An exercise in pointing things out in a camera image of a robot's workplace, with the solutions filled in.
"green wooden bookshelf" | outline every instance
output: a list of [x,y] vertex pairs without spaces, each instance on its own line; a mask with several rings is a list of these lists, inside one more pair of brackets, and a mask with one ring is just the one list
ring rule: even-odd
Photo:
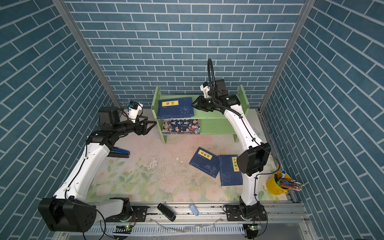
[[[189,98],[192,97],[192,101],[195,101],[199,95],[162,95],[160,87],[156,86],[155,95],[153,96],[153,101],[151,105],[153,116],[157,121],[157,128],[160,132],[160,137],[163,143],[167,142],[167,136],[162,134],[161,127],[165,119],[157,119],[157,108],[159,105],[159,100],[174,99],[174,98]],[[238,88],[237,97],[239,98],[243,111],[245,115],[249,111],[249,102],[243,85],[240,85]],[[223,114],[218,111],[214,112],[204,112],[194,108],[195,116],[192,118],[185,119],[200,119],[200,134],[233,134],[235,142],[238,142],[237,135],[232,125],[229,123],[228,119],[225,118]]]

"blue brick wall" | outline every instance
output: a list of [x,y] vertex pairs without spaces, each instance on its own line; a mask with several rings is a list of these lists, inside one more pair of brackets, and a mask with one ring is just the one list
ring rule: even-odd
[[320,239],[384,239],[383,12],[317,0],[263,113]]
[[0,93],[0,239],[52,237],[38,203],[111,101],[51,0],[0,0]]
[[305,0],[66,1],[122,102],[201,94],[207,59],[257,107]]

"pen holder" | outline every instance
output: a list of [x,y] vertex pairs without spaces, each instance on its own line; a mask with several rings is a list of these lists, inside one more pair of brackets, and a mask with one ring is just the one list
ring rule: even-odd
[[[277,177],[280,178],[281,177],[281,171],[278,171],[276,173],[274,173],[266,182],[266,188],[268,189],[268,191],[273,194],[273,195],[280,195],[280,194],[287,194],[288,193],[288,189],[283,189],[281,187],[279,187],[279,185],[277,185],[277,183],[275,182],[275,174],[277,174]],[[291,177],[288,175],[288,174],[285,174],[285,179],[291,179]]]

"light blue eraser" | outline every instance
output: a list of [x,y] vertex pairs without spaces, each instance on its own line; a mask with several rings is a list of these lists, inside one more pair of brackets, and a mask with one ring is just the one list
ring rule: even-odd
[[189,205],[189,210],[191,210],[195,216],[199,215],[199,210],[194,204]]

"yellow title label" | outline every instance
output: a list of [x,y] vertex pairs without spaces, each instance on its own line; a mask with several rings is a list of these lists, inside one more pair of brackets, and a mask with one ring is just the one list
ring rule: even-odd
[[209,159],[209,160],[212,159],[212,155],[204,152],[203,150],[199,151],[199,155],[201,155],[201,156],[203,156],[203,157],[205,157],[206,159]]
[[176,106],[179,104],[179,101],[168,101],[168,102],[162,102],[162,106],[163,107],[166,107],[166,106]]
[[238,165],[237,165],[237,157],[232,157],[232,163],[233,163],[233,170],[234,170],[235,172],[240,171],[240,170],[239,170],[239,167],[238,167]]

